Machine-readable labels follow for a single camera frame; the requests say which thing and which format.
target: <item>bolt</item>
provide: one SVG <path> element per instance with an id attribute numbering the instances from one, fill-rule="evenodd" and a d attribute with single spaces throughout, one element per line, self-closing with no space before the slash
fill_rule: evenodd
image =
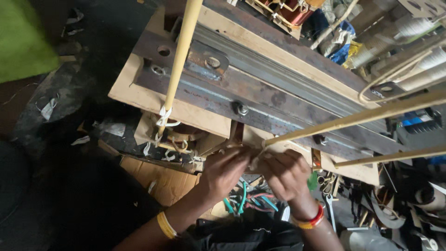
<path id="1" fill-rule="evenodd" d="M 327 142 L 328 142 L 328 139 L 325 138 L 325 136 L 322 136 L 322 135 L 319 135 L 319 134 L 313 136 L 313 139 L 314 139 L 314 142 L 316 142 L 316 144 L 318 144 L 318 145 L 325 146 L 327 144 Z"/>
<path id="2" fill-rule="evenodd" d="M 249 111 L 249 109 L 246 105 L 239 105 L 237 107 L 237 112 L 242 116 L 245 116 L 246 114 L 248 114 L 248 111 Z"/>

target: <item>hole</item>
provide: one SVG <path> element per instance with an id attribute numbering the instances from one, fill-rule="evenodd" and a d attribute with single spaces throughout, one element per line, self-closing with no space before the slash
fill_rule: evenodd
<path id="1" fill-rule="evenodd" d="M 218 67 L 220 67 L 220 61 L 214 57 L 209 57 L 207 58 L 204 63 L 206 64 L 206 66 L 210 69 L 217 69 Z"/>
<path id="2" fill-rule="evenodd" d="M 167 48 L 167 46 L 164 46 L 164 45 L 159 46 L 159 47 L 157 48 L 157 51 L 158 51 L 158 53 L 159 53 L 161 56 L 163 56 L 163 57 L 167 57 L 167 56 L 170 55 L 170 49 Z"/>
<path id="3" fill-rule="evenodd" d="M 383 91 L 383 92 L 389 92 L 391 90 L 393 90 L 393 89 L 390 86 L 384 86 L 384 87 L 381 88 L 381 91 Z"/>
<path id="4" fill-rule="evenodd" d="M 152 65 L 151 69 L 157 75 L 165 75 L 166 74 L 164 69 L 159 67 L 158 65 Z"/>

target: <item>green cloth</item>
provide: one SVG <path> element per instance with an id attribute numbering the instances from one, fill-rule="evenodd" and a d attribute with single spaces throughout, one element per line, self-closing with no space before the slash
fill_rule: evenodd
<path id="1" fill-rule="evenodd" d="M 315 190 L 318 187 L 318 172 L 314 171 L 307 179 L 307 186 L 310 191 Z"/>
<path id="2" fill-rule="evenodd" d="M 58 55 L 26 0 L 0 0 L 0 83 L 49 72 Z"/>

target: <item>yellow bangle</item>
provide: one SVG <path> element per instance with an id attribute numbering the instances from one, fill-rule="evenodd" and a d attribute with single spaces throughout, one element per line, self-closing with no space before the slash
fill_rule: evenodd
<path id="1" fill-rule="evenodd" d="M 167 221 L 164 212 L 161 212 L 157 215 L 157 220 L 161 230 L 167 236 L 167 238 L 173 239 L 178 236 L 177 232 L 172 228 L 172 226 Z"/>

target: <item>nut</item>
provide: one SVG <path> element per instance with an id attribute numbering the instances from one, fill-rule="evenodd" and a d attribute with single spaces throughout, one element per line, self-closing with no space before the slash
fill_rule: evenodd
<path id="1" fill-rule="evenodd" d="M 245 116 L 246 114 L 248 114 L 249 108 L 246 105 L 239 105 L 237 107 L 237 112 L 242 115 Z"/>

